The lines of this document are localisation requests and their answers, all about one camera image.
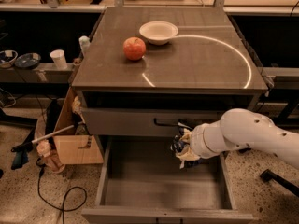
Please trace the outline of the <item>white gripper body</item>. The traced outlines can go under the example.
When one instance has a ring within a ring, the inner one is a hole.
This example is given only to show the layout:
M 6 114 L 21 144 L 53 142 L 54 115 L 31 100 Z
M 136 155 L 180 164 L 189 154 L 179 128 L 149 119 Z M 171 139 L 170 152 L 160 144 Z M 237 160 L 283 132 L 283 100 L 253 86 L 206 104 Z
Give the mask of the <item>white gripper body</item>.
M 209 124 L 196 126 L 191 134 L 190 146 L 192 151 L 202 159 L 209 159 L 219 155 L 215 144 L 218 141 L 217 133 Z

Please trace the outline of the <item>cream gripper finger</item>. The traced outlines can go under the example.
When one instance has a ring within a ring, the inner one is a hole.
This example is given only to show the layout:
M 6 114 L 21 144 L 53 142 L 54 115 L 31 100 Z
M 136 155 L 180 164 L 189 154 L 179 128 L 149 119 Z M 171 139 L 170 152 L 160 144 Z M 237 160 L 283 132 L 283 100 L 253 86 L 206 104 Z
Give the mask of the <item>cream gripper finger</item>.
M 180 137 L 180 140 L 189 144 L 191 140 L 191 134 L 192 132 L 186 128 L 183 129 L 183 134 Z
M 180 168 L 193 167 L 200 161 L 200 157 L 193 152 L 189 145 L 177 152 L 176 157 L 180 159 Z

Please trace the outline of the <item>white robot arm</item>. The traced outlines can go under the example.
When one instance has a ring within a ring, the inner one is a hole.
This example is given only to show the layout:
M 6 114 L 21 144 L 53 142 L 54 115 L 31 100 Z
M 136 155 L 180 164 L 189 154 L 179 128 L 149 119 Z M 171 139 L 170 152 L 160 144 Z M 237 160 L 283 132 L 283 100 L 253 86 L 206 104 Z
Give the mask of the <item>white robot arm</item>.
M 231 109 L 219 121 L 193 129 L 179 123 L 178 131 L 170 148 L 180 159 L 181 168 L 245 148 L 274 155 L 299 168 L 299 134 L 280 129 L 267 116 L 246 109 Z

